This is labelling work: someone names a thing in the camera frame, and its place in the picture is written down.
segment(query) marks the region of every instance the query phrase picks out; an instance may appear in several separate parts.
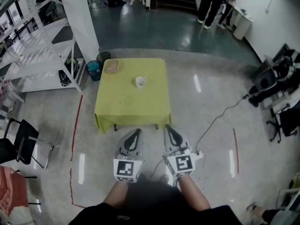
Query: pink cloth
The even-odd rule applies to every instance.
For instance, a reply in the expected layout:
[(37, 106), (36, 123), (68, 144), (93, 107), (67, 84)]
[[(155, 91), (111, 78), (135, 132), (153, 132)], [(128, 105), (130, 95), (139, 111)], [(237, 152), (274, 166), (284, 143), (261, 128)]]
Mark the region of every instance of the pink cloth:
[(9, 216), (20, 206), (28, 207), (25, 178), (10, 167), (0, 166), (0, 209)]

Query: black trash can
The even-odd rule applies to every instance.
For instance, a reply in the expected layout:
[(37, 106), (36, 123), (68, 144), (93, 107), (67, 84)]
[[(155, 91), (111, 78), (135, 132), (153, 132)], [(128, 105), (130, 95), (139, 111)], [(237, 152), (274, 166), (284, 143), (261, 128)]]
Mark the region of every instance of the black trash can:
[(90, 61), (86, 65), (86, 70), (88, 71), (90, 77), (93, 81), (99, 81), (102, 74), (102, 67), (98, 61)]
[(111, 54), (109, 52), (101, 52), (99, 53), (99, 55), (97, 56), (97, 61), (100, 63), (100, 64), (104, 64), (105, 61), (107, 59), (110, 59), (111, 58)]

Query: concrete floor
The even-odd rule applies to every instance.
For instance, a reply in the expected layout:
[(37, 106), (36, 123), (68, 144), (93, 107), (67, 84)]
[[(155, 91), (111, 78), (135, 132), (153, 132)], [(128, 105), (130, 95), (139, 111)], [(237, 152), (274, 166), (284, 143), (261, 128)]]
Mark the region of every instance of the concrete floor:
[(139, 0), (109, 8), (107, 0), (89, 0), (90, 14), (101, 49), (150, 48), (207, 53), (258, 66), (260, 63), (245, 41), (216, 26), (203, 30), (197, 17), (171, 10), (145, 10)]
[[(173, 124), (188, 136), (192, 146), (214, 118), (251, 87), (248, 76), (253, 67), (207, 54), (152, 49), (116, 49), (111, 53), (115, 58), (165, 59)], [(196, 87), (195, 75), (201, 92)], [(81, 99), (75, 89), (27, 93), (25, 104), (12, 114), (30, 122), (39, 130), (41, 139), (55, 145), (47, 170), (41, 170), (34, 162), (4, 164), (20, 169), (24, 175), (38, 176), (37, 180), (28, 181), (29, 201), (38, 199), (42, 203), (39, 207), (30, 206), (38, 225), (67, 225), (82, 210), (72, 203), (84, 207), (101, 203), (115, 182), (113, 158), (118, 140), (135, 127), (121, 127), (117, 132), (111, 128), (105, 135), (100, 134), (93, 115), (98, 84), (87, 75), (82, 82), (73, 154), (72, 140)], [(269, 112), (242, 101), (217, 120), (199, 144), (205, 158), (197, 162), (192, 178), (212, 207), (229, 204), (244, 224), (249, 221), (246, 206), (258, 201), (274, 208), (278, 191), (288, 187), (299, 168), (299, 137), (283, 138), (280, 144), (270, 143), (273, 131), (265, 124), (269, 118)], [(230, 165), (230, 151), (236, 155), (233, 128), (237, 135), (239, 173), (237, 159), (234, 167)], [(143, 173), (149, 177), (164, 153), (163, 132), (154, 126), (141, 129), (146, 155)], [(12, 139), (14, 132), (15, 129), (10, 131)], [(43, 161), (47, 152), (46, 147), (38, 145), (37, 159)], [(161, 164), (153, 179), (157, 180), (164, 171)]]

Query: white shelf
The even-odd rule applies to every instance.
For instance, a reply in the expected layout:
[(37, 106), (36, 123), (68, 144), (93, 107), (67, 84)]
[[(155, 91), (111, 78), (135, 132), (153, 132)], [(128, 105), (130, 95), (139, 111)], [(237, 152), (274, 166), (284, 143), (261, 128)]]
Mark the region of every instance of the white shelf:
[(43, 6), (47, 5), (49, 2), (51, 2), (51, 1), (50, 0), (45, 0), (45, 1), (41, 2), (41, 3), (39, 3), (38, 5), (36, 5), (36, 8), (38, 10), (40, 10)]
[[(67, 19), (63, 18), (44, 27), (44, 31), (50, 41), (52, 41), (59, 31), (67, 23)], [(22, 56), (30, 54), (36, 50), (47, 47), (46, 39), (43, 37), (41, 30), (36, 30), (31, 34), (26, 34), (21, 40), (13, 43), (5, 52), (0, 63), (0, 69), (7, 64), (20, 59)]]
[[(77, 60), (81, 68), (82, 65), (85, 64), (84, 59), (79, 58)], [(80, 69), (80, 68), (79, 68), (78, 76), (80, 72), (81, 73), (84, 72), (84, 69)], [(23, 77), (19, 81), (17, 90), (20, 92), (31, 92), (31, 91), (74, 88), (74, 87), (75, 86), (72, 83), (70, 83), (66, 87), (63, 87), (60, 83), (58, 71), (55, 71), (55, 72), (46, 72), (46, 73)]]
[[(64, 63), (72, 50), (73, 40), (53, 44), (57, 54), (61, 54)], [(13, 62), (9, 67), (4, 80), (29, 76), (37, 73), (45, 73), (61, 70), (61, 65), (56, 61), (49, 47), (31, 53)]]
[(4, 35), (2, 37), (0, 37), (0, 43), (7, 38), (10, 33), (12, 33), (15, 29), (17, 29), (20, 25), (22, 25), (24, 22), (30, 20), (31, 18), (33, 18), (33, 14), (32, 13), (28, 13), (27, 15), (25, 15), (23, 18), (19, 19), (18, 21), (16, 21), (13, 25), (11, 25), (9, 28), (7, 28), (4, 32)]

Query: table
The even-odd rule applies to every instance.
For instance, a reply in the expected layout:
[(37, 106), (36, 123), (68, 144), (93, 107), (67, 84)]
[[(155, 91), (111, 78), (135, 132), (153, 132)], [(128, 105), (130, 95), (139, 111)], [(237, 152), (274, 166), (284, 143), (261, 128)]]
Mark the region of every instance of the table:
[[(163, 127), (172, 122), (165, 61), (162, 59), (117, 59), (116, 74), (102, 72), (95, 105), (95, 122), (105, 134), (114, 124)], [(135, 78), (146, 77), (143, 88)]]
[(235, 6), (234, 9), (239, 12), (239, 15), (234, 22), (237, 28), (234, 31), (233, 35), (236, 39), (242, 40), (246, 32), (248, 31), (248, 28), (250, 27), (251, 23), (253, 23), (253, 20), (249, 15), (243, 14), (237, 6)]

